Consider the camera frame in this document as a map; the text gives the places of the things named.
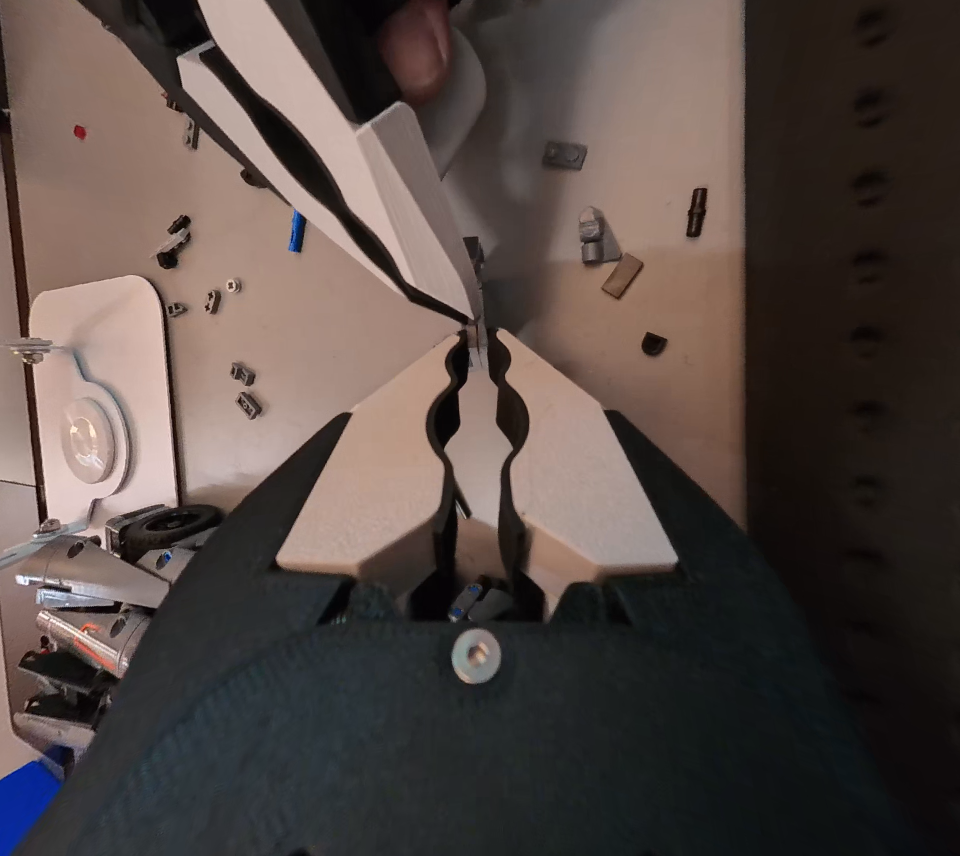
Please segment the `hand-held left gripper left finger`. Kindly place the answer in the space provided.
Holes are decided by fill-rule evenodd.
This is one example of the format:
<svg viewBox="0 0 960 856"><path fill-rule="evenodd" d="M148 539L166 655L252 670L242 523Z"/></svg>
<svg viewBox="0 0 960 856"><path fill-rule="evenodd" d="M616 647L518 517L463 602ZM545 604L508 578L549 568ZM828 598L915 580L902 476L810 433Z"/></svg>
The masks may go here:
<svg viewBox="0 0 960 856"><path fill-rule="evenodd" d="M467 339L450 335L354 407L280 547L278 568L352 578L439 614L456 589Z"/></svg>

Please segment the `blue plastic bin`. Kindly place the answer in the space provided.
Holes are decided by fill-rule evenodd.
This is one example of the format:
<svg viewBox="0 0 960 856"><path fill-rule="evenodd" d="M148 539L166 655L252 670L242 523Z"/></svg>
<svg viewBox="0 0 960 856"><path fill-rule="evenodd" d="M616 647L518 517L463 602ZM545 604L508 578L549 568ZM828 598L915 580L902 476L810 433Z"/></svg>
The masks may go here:
<svg viewBox="0 0 960 856"><path fill-rule="evenodd" d="M62 788L41 761L32 761L1 779L1 855L10 855Z"/></svg>

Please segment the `grey lego car model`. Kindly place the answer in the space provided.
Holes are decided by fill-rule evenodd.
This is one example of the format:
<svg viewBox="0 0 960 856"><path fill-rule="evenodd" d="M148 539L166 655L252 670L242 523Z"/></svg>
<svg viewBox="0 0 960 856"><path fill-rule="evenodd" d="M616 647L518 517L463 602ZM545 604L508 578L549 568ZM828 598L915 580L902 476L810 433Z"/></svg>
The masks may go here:
<svg viewBox="0 0 960 856"><path fill-rule="evenodd" d="M2 566L36 590L37 626L57 653L84 670L47 669L26 654L24 672L90 704L76 726L95 730L114 681L129 670L160 620L163 659L187 677L218 675L303 626L351 619L457 623L496 620L513 605L501 563L457 575L457 538L469 510L460 499L415 525L370 506L302 507L248 498L224 517L210 504L153 505L108 521L106 547L78 531L43 529L7 550Z"/></svg>

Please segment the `black perforated mat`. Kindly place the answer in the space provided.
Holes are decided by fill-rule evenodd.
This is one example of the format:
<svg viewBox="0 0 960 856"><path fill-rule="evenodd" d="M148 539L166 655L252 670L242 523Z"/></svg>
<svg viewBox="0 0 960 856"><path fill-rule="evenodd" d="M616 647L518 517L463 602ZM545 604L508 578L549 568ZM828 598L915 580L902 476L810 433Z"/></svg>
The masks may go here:
<svg viewBox="0 0 960 856"><path fill-rule="evenodd" d="M958 854L958 0L746 0L748 530Z"/></svg>

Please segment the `white booklet stand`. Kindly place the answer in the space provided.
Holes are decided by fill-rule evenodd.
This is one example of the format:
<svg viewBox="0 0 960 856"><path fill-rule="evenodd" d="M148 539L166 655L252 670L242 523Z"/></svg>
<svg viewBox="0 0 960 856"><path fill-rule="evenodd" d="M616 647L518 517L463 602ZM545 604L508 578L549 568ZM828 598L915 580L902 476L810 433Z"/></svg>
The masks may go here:
<svg viewBox="0 0 960 856"><path fill-rule="evenodd" d="M51 531L2 552L13 567L60 536L102 536L119 514L181 501L166 310L126 275L43 291L27 336L2 348L32 371L41 487Z"/></svg>

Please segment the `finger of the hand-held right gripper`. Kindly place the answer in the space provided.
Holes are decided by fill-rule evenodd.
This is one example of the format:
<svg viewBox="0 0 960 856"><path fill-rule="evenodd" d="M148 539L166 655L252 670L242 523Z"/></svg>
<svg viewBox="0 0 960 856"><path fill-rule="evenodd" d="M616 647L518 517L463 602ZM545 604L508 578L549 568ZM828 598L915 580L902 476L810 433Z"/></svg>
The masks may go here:
<svg viewBox="0 0 960 856"><path fill-rule="evenodd" d="M484 107L453 29L452 70L405 102L345 0L196 0L209 40L176 59L184 93L268 185L380 282L463 324L481 287L443 178Z"/></svg>
<svg viewBox="0 0 960 856"><path fill-rule="evenodd" d="M470 259L413 110L350 123L299 55L243 59L215 43L177 59L184 89L309 224L414 305L466 324Z"/></svg>

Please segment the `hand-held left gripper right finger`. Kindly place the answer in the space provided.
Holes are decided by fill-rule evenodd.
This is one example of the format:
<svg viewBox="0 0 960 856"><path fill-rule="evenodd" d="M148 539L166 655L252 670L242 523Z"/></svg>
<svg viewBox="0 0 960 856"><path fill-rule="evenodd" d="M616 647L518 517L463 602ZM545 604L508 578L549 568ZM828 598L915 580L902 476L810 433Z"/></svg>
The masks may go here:
<svg viewBox="0 0 960 856"><path fill-rule="evenodd" d="M604 407L503 329L487 374L508 447L490 526L510 597L503 620L548 620L577 586L675 575L679 556Z"/></svg>

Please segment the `person's right hand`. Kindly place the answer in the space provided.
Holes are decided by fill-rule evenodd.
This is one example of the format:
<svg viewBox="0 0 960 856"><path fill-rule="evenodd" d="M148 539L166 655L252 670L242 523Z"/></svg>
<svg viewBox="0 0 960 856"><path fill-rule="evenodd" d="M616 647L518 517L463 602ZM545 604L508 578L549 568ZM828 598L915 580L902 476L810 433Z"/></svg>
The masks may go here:
<svg viewBox="0 0 960 856"><path fill-rule="evenodd" d="M403 101L414 107L429 103L450 77L449 0L407 0L383 22L376 46Z"/></svg>

